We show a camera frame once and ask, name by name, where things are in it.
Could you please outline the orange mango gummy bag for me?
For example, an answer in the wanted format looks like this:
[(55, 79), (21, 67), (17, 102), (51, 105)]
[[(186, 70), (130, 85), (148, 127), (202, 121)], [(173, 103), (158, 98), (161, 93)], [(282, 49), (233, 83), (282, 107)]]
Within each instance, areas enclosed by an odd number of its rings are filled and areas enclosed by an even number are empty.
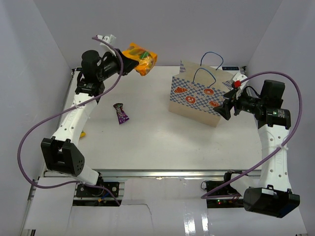
[(158, 59), (156, 53), (148, 51), (135, 43), (130, 43), (129, 47), (123, 51), (123, 55), (139, 62), (135, 70), (141, 76), (146, 76), (155, 66)]

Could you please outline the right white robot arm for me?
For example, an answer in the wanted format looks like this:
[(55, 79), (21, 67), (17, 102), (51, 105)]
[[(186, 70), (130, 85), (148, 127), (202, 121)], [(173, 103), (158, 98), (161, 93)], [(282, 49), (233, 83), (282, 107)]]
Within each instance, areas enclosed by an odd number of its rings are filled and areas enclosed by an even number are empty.
[(287, 147), (283, 144), (291, 127), (290, 111), (281, 108), (284, 90), (284, 83), (265, 80), (260, 94), (252, 97), (236, 81), (224, 95), (223, 104), (214, 108), (226, 120), (231, 117), (231, 109), (235, 115), (241, 111), (253, 114), (262, 148), (259, 182), (247, 174), (230, 171), (224, 176), (223, 192), (228, 196), (240, 194), (246, 211), (276, 218), (285, 217), (300, 205), (300, 196), (292, 192), (289, 182)]

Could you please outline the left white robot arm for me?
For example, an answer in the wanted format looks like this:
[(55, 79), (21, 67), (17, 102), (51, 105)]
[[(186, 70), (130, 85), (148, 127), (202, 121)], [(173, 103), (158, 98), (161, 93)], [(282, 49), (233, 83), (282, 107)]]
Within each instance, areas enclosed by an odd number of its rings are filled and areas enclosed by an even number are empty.
[(88, 184), (87, 190), (93, 196), (103, 193), (104, 184), (99, 181), (100, 174), (85, 163), (85, 158), (77, 147), (81, 132), (99, 103), (99, 95), (105, 90), (104, 80), (120, 72), (126, 75), (138, 64), (138, 61), (127, 58), (121, 51), (116, 55), (106, 52), (103, 56), (95, 50), (84, 52), (72, 110), (66, 113), (52, 137), (44, 138), (41, 142), (47, 169), (70, 175)]

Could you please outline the blue checkered paper bag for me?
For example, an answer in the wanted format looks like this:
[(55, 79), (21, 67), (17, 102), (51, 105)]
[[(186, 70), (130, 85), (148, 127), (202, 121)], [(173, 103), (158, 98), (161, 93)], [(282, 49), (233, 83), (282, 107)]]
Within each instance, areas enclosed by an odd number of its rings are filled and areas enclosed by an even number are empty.
[(224, 71), (219, 66), (208, 66), (181, 60), (179, 74), (172, 77), (168, 110), (174, 114), (216, 127), (221, 119), (213, 110), (222, 104), (223, 95), (232, 89), (231, 80), (239, 71)]

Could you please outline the black xdof label sticker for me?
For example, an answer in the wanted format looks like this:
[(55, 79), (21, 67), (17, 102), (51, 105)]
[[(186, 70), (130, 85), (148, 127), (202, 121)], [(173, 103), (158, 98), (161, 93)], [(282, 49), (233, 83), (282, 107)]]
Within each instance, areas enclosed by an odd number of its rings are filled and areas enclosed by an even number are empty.
[(237, 66), (222, 66), (221, 69), (224, 71), (239, 71)]

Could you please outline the purple m&m's packet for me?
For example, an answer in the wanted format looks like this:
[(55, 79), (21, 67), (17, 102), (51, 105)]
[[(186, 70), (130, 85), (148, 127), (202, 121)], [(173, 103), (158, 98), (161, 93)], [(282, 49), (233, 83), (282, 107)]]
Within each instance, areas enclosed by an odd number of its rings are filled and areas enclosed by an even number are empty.
[(128, 115), (125, 113), (125, 111), (123, 109), (123, 103), (116, 103), (113, 105), (113, 107), (116, 110), (119, 124), (123, 124), (129, 120)]

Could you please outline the white front cover sheet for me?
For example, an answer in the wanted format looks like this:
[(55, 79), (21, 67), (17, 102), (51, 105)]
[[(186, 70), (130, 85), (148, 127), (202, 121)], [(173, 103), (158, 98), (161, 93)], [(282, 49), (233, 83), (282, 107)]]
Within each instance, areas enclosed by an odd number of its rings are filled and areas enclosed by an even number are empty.
[(37, 190), (24, 228), (37, 236), (294, 236), (299, 209), (282, 219), (243, 208), (208, 209), (200, 180), (134, 178), (120, 206), (73, 206), (74, 186)]

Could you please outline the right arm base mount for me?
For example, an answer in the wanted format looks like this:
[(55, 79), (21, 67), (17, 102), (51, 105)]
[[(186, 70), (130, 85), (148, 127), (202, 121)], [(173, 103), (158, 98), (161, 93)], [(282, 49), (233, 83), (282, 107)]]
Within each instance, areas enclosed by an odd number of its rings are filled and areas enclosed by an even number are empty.
[[(208, 192), (218, 186), (223, 181), (205, 180), (201, 183), (200, 187), (203, 191)], [(207, 199), (207, 208), (243, 208), (243, 197), (232, 187), (225, 186), (212, 194), (214, 198)]]

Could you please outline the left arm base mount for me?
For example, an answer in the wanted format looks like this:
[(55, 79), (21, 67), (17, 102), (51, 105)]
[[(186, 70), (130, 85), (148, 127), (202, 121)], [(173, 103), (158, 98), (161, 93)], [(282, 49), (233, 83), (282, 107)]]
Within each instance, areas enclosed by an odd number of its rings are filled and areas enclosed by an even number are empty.
[[(101, 186), (107, 188), (114, 197), (119, 196), (119, 188), (120, 183), (119, 182), (103, 182)], [(87, 187), (84, 184), (79, 184), (77, 186), (77, 190), (75, 193), (75, 196), (77, 198), (106, 198), (106, 197), (112, 197), (110, 193), (108, 193), (107, 190), (104, 190), (102, 188), (95, 188), (95, 187)]]

